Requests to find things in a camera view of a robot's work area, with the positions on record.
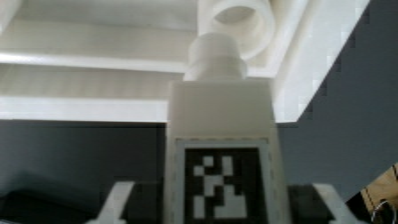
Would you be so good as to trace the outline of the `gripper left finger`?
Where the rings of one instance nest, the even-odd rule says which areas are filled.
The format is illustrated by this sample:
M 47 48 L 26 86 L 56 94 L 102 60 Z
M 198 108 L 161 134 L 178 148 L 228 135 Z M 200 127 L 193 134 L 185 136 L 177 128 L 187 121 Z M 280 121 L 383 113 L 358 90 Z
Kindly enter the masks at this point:
M 118 181 L 97 217 L 86 224 L 161 224 L 162 184 Z

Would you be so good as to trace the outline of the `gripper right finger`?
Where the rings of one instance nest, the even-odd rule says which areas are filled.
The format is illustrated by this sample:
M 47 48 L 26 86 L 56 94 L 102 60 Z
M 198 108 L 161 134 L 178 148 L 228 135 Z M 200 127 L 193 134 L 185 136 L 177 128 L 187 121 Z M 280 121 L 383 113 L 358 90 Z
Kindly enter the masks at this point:
M 356 217 L 331 184 L 290 185 L 289 196 L 294 224 L 369 224 Z

